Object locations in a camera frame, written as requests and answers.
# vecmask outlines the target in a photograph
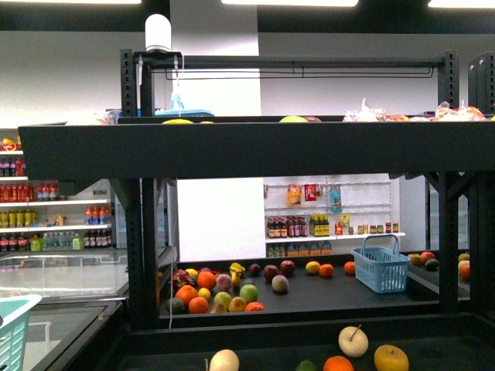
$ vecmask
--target ceiling light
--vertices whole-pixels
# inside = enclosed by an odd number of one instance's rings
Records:
[[[51,4],[141,4],[141,0],[0,0],[0,2],[31,2]]]
[[[235,5],[355,6],[358,0],[222,0]]]
[[[495,9],[494,0],[431,0],[430,8]]]

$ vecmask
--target black metal rack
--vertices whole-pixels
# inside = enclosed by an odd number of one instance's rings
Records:
[[[141,108],[151,116],[152,72],[173,68],[170,54],[121,52],[122,107],[136,116],[136,64],[143,62]],[[286,68],[298,66],[432,66],[439,70],[439,101],[459,103],[459,67],[454,52],[427,61],[374,59],[284,59],[261,57],[187,57],[186,68]],[[472,251],[471,302],[476,311],[495,308],[495,281],[490,255],[495,241],[495,128],[483,122],[275,123],[273,117],[231,117],[215,125],[160,125],[153,118],[126,118],[107,127],[66,127],[63,124],[22,127],[28,176],[68,182],[109,178],[123,207],[128,228],[129,305],[133,329],[158,328],[159,257],[155,250],[156,204],[160,179],[388,172],[423,175],[440,198],[440,296],[442,313],[458,311],[457,199],[469,195]],[[46,141],[57,143],[56,147]],[[298,142],[297,155],[286,155]],[[327,148],[308,163],[304,148]],[[346,153],[338,158],[334,153]],[[100,165],[93,166],[92,160]]]

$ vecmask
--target ceiling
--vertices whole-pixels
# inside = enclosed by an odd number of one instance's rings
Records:
[[[169,0],[139,5],[0,3],[0,30],[144,32]],[[259,32],[495,34],[495,10],[429,9],[429,0],[360,0],[351,9],[258,7]]]

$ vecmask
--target shopping basket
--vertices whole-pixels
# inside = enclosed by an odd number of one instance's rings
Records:
[[[394,247],[366,247],[371,238],[393,237]],[[405,291],[411,259],[400,253],[399,239],[394,234],[368,236],[363,246],[352,249],[356,278],[378,294]]]
[[[41,299],[34,294],[0,298],[0,370],[22,371],[29,310]]]

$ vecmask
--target white apple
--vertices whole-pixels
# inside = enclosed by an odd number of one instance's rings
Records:
[[[378,371],[409,371],[409,359],[395,345],[381,345],[374,353],[374,365]]]
[[[346,356],[361,357],[368,345],[368,337],[359,327],[348,326],[339,334],[339,347]]]

